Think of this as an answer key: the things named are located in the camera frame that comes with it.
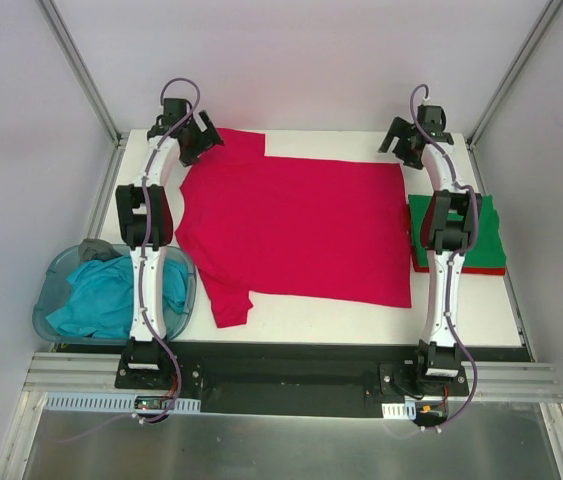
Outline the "magenta t shirt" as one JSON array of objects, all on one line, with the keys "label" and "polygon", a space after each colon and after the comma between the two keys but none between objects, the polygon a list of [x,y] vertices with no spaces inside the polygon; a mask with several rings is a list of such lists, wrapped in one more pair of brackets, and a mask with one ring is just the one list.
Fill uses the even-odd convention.
[{"label": "magenta t shirt", "polygon": [[411,306],[400,166],[270,156],[261,133],[223,138],[186,174],[176,230],[218,327],[245,324],[255,292]]}]

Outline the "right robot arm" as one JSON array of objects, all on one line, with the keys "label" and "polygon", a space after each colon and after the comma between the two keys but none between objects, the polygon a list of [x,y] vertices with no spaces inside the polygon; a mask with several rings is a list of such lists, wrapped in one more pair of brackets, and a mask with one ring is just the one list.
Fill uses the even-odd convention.
[{"label": "right robot arm", "polygon": [[411,114],[410,121],[392,120],[379,151],[391,151],[404,166],[426,171],[433,189],[420,228],[430,273],[428,312],[419,343],[423,362],[411,369],[413,387],[430,395],[445,385],[446,370],[461,362],[458,290],[465,256],[478,237],[481,197],[457,173],[443,108],[421,104]]}]

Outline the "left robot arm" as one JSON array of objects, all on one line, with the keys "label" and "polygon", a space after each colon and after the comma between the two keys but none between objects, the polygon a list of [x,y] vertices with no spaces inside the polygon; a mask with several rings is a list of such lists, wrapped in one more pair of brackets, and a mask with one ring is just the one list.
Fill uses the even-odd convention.
[{"label": "left robot arm", "polygon": [[165,98],[162,113],[147,134],[147,153],[135,179],[115,191],[120,234],[130,249],[133,313],[129,338],[163,342],[163,270],[174,236],[165,186],[174,165],[190,167],[224,140],[206,111],[183,98]]}]

